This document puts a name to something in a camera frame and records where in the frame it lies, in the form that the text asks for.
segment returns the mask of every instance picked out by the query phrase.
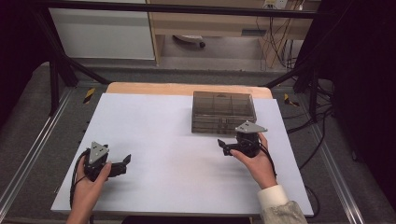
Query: white table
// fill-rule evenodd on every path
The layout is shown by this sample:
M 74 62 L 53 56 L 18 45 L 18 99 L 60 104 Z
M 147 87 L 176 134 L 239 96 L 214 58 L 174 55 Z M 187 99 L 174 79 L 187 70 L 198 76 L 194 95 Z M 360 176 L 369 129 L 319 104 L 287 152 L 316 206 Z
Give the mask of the white table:
M 277 181 L 305 215 L 313 215 L 276 100 L 254 98 L 257 124 L 265 133 Z M 225 157 L 217 139 L 191 133 L 192 96 L 105 93 L 51 207 L 68 213 L 77 157 L 92 141 L 109 145 L 108 159 L 132 154 L 125 175 L 109 178 L 96 212 L 148 216 L 238 216 L 260 213 L 260 190 L 246 167 Z

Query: wrist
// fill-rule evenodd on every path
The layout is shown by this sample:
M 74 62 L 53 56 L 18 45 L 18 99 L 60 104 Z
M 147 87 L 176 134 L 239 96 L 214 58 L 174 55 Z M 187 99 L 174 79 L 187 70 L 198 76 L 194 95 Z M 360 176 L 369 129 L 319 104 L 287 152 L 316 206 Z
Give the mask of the wrist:
M 67 218 L 66 224 L 73 223 L 73 224 L 86 224 L 88 219 L 90 218 L 91 211 L 87 211 L 85 207 L 77 207 L 73 206 L 69 217 Z
M 260 186 L 261 189 L 268 189 L 268 188 L 271 188 L 271 187 L 276 186 L 276 185 L 277 185 L 277 182 L 276 182 L 275 179 L 273 179 L 273 180 L 265 180 L 265 181 L 259 182 L 259 186 Z

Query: clear plastic box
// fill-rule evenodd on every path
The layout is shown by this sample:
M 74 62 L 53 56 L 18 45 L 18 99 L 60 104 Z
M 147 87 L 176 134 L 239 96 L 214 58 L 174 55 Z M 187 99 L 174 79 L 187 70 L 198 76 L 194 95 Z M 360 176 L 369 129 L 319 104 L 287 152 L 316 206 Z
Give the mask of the clear plastic box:
M 245 121 L 256 122 L 250 94 L 195 91 L 192 103 L 193 133 L 235 134 Z

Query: white cabinet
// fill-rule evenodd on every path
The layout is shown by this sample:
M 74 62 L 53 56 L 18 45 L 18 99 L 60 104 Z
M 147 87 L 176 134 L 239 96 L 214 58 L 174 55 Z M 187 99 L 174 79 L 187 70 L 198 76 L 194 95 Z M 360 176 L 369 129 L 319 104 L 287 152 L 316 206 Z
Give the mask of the white cabinet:
M 146 12 L 51 8 L 50 13 L 69 57 L 154 60 Z

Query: human hand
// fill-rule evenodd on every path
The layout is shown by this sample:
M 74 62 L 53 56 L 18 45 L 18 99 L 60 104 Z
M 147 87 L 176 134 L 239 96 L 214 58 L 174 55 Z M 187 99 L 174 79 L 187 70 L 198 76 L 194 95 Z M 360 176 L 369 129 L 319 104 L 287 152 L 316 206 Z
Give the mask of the human hand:
M 268 141 L 262 133 L 258 133 L 262 144 L 268 148 Z M 274 171 L 268 157 L 261 150 L 254 158 L 247 157 L 242 152 L 231 149 L 231 154 L 244 163 L 254 180 L 259 184 L 260 188 L 267 189 L 277 185 Z
M 75 194 L 73 198 L 72 211 L 66 223 L 87 223 L 91 215 L 92 209 L 102 191 L 102 187 L 107 181 L 107 177 L 111 170 L 111 161 L 109 161 L 101 170 L 99 176 L 94 182 L 88 179 L 84 174 L 85 156 L 81 158 L 78 164 L 76 180 L 80 180 L 76 184 Z

